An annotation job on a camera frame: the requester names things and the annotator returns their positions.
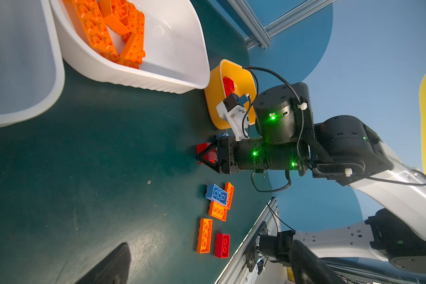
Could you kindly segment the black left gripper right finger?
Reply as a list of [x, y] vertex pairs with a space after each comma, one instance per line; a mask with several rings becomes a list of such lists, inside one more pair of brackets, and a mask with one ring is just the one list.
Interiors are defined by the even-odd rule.
[[335, 271], [298, 240], [291, 244], [289, 259], [296, 284], [345, 284]]

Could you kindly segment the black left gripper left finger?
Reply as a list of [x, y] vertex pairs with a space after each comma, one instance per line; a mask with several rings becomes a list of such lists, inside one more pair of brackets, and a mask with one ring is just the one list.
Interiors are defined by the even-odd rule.
[[131, 253], [128, 243], [119, 244], [76, 284], [126, 284], [129, 278]]

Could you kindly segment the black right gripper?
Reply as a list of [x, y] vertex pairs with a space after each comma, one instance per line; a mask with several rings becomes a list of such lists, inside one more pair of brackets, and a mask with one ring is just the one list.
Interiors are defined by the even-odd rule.
[[215, 139], [210, 145], [217, 149], [217, 162], [203, 161], [217, 173], [232, 175], [245, 170], [262, 173], [265, 170], [296, 170], [305, 175], [309, 161], [308, 146], [304, 143], [268, 144], [263, 138], [234, 137]]

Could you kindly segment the blue lego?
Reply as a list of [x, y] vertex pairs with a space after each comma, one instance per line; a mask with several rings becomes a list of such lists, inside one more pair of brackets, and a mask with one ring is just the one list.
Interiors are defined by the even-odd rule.
[[219, 203], [222, 206], [227, 206], [228, 193], [216, 184], [210, 184], [207, 186], [205, 197], [206, 199]]
[[228, 136], [229, 136], [228, 132], [223, 132], [223, 133], [217, 134], [216, 138], [219, 139], [219, 138], [228, 137]]

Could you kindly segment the long red lego brick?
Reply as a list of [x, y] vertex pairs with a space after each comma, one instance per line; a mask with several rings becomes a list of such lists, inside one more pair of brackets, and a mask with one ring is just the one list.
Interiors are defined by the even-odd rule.
[[231, 78], [224, 76], [222, 78], [222, 84], [226, 97], [230, 96], [232, 93], [235, 92], [235, 83]]

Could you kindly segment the small orange lego piece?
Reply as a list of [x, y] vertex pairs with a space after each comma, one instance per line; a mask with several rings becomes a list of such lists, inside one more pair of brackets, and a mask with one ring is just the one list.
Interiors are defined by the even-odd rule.
[[104, 21], [113, 32], [124, 36], [129, 30], [129, 12], [126, 0], [100, 0], [99, 7]]

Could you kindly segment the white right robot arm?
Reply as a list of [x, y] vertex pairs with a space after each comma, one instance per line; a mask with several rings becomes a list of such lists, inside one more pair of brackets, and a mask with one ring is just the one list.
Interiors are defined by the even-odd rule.
[[308, 170], [370, 196], [382, 209], [355, 225], [275, 236], [258, 234], [247, 248], [247, 266], [260, 256], [290, 266], [296, 275], [318, 278], [321, 258], [360, 257], [389, 262], [407, 272], [426, 273], [426, 175], [407, 166], [365, 123], [339, 115], [313, 122], [309, 90], [300, 82], [264, 91], [252, 102], [258, 138], [243, 137], [247, 96], [231, 94], [217, 106], [233, 136], [198, 146], [198, 161], [221, 174]]

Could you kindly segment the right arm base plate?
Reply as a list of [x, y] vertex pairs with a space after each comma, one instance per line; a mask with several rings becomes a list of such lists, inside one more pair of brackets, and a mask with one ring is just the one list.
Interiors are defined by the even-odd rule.
[[249, 272], [253, 272], [260, 260], [267, 257], [273, 257], [273, 263], [291, 267], [289, 254], [295, 233], [296, 231], [288, 230], [277, 235], [269, 235], [267, 222], [262, 222], [244, 251]]

